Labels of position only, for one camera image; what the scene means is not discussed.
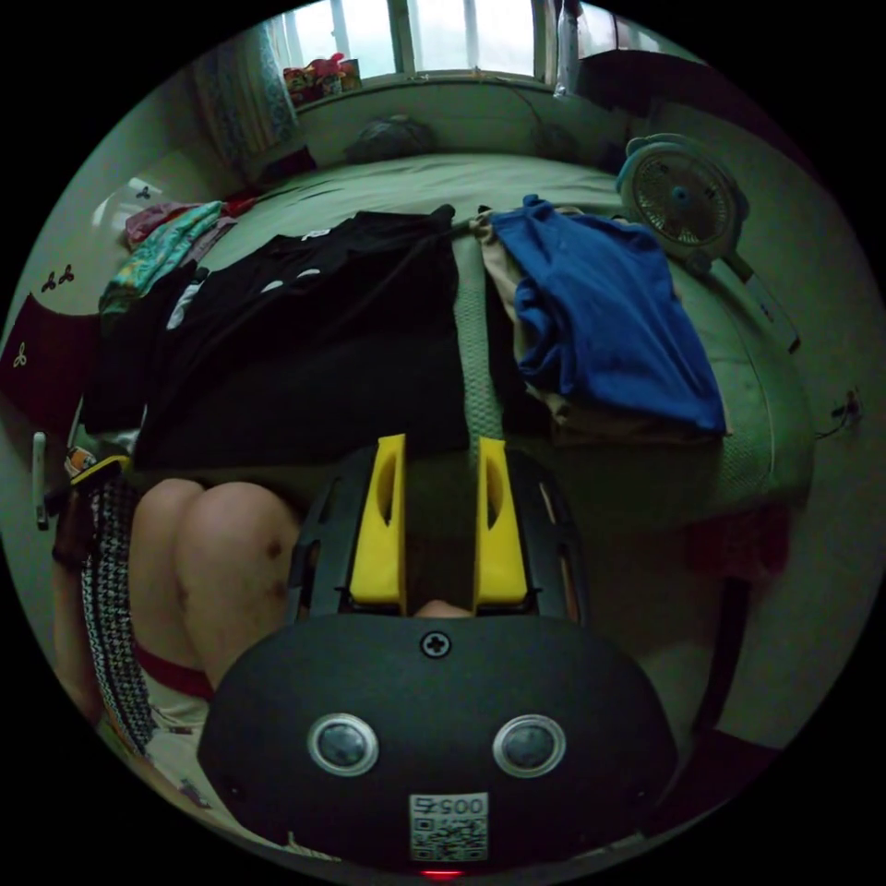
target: knee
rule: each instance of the knee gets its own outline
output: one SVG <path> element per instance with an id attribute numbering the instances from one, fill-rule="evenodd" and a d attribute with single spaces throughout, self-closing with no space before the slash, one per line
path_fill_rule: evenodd
<path id="1" fill-rule="evenodd" d="M 134 532 L 175 525 L 203 492 L 203 487 L 191 480 L 160 481 L 138 502 Z"/>
<path id="2" fill-rule="evenodd" d="M 178 534 L 176 562 L 206 564 L 231 557 L 289 557 L 299 522 L 281 498 L 263 486 L 226 483 L 204 492 L 188 509 Z"/>

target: electric fan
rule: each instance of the electric fan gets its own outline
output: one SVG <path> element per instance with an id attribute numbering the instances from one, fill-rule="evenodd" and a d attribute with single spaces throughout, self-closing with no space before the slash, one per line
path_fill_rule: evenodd
<path id="1" fill-rule="evenodd" d="M 750 205 L 735 177 L 701 144 L 673 133 L 633 138 L 627 154 L 616 189 L 629 220 L 650 228 L 665 253 L 698 277 L 721 259 L 794 353 L 796 327 L 736 252 Z"/>

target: qr code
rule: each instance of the qr code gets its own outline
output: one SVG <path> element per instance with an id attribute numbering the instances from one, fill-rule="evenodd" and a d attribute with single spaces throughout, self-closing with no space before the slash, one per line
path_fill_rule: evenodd
<path id="1" fill-rule="evenodd" d="M 485 861 L 487 795 L 410 797 L 413 861 Z"/>

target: person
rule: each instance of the person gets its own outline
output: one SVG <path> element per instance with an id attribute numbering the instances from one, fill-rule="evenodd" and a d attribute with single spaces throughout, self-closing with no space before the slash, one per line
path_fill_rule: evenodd
<path id="1" fill-rule="evenodd" d="M 197 748 L 212 693 L 247 649 L 283 626 L 300 515 L 263 486 L 204 488 L 160 482 L 138 502 L 129 547 L 135 652 L 155 723 L 130 768 L 170 803 L 206 824 L 264 845 L 224 806 Z M 55 673 L 97 726 L 104 705 L 92 662 L 80 585 L 93 544 L 89 502 L 72 494 L 54 546 Z M 417 617 L 469 617 L 435 600 Z"/>

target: toy on windowsill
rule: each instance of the toy on windowsill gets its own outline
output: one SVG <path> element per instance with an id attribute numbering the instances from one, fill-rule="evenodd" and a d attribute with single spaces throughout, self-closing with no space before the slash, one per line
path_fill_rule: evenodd
<path id="1" fill-rule="evenodd" d="M 328 59 L 315 58 L 305 67 L 284 68 L 283 79 L 293 105 L 300 108 L 330 95 L 360 89 L 363 83 L 359 62 L 356 59 L 342 61 L 343 58 L 344 55 L 336 53 Z"/>

